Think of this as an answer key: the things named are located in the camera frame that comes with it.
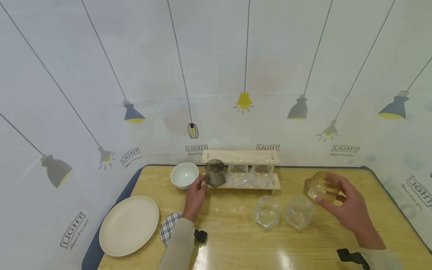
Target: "clear glass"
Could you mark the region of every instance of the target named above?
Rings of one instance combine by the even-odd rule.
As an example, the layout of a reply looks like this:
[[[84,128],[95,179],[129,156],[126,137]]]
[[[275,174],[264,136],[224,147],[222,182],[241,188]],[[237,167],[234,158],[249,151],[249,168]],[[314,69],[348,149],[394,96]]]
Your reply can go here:
[[[243,160],[236,159],[231,161],[228,165],[228,183],[237,188],[250,186],[248,171],[248,165]]]
[[[273,165],[267,160],[255,161],[249,172],[249,179],[254,188],[267,188],[273,183]]]
[[[279,224],[280,207],[275,197],[263,196],[255,207],[255,221],[266,229]]]
[[[333,203],[340,189],[340,181],[333,174],[317,172],[313,177],[305,180],[303,194],[314,204],[317,196]]]
[[[294,197],[284,211],[285,221],[301,231],[312,221],[314,205],[305,197]]]

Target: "beige plate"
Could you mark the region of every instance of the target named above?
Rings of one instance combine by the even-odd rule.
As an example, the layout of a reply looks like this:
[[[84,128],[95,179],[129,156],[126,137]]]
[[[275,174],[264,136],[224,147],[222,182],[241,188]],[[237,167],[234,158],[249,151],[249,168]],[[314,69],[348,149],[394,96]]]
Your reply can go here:
[[[113,257],[129,255],[152,237],[159,222],[155,201],[146,196],[134,196],[114,206],[102,222],[99,243]]]

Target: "hand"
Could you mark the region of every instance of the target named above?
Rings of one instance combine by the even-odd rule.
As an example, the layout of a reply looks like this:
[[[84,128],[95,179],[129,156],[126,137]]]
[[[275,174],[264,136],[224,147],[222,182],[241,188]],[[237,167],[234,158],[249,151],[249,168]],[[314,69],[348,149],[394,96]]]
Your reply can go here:
[[[346,178],[333,175],[340,181],[341,191],[345,194],[336,196],[342,206],[336,206],[320,196],[317,196],[315,201],[335,216],[342,226],[354,233],[360,247],[386,249],[369,217],[364,197]]]
[[[203,207],[207,195],[207,184],[201,186],[201,182],[206,178],[205,175],[198,176],[190,185],[186,193],[186,202],[184,203],[183,218],[192,222],[198,217],[198,213]]]

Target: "glass cup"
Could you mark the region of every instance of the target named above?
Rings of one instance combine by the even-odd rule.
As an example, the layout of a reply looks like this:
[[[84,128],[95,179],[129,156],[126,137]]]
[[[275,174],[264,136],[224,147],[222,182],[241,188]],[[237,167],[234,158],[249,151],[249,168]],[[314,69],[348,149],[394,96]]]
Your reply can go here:
[[[248,165],[240,159],[233,160],[228,165],[228,182],[230,185],[241,188],[249,185]]]
[[[249,172],[249,179],[255,188],[267,188],[273,183],[273,165],[267,160],[255,161]]]
[[[340,181],[333,174],[317,172],[313,177],[305,180],[303,194],[314,204],[317,204],[315,202],[317,196],[333,203],[341,188]]]
[[[206,163],[206,178],[204,182],[212,187],[220,187],[226,183],[226,178],[223,173],[225,165],[222,160],[211,159]]]
[[[255,221],[266,229],[279,224],[280,207],[275,197],[263,196],[255,207]]]
[[[301,231],[312,221],[314,205],[305,197],[294,197],[284,211],[285,221]]]

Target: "plaid coaster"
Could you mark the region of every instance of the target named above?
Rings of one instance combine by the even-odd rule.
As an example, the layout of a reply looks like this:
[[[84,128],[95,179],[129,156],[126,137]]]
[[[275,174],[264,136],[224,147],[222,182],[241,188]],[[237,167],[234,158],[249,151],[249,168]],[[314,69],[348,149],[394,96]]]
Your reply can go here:
[[[171,239],[171,232],[177,221],[180,220],[181,214],[182,212],[174,212],[168,215],[162,222],[159,235],[165,245],[168,245],[169,239]]]

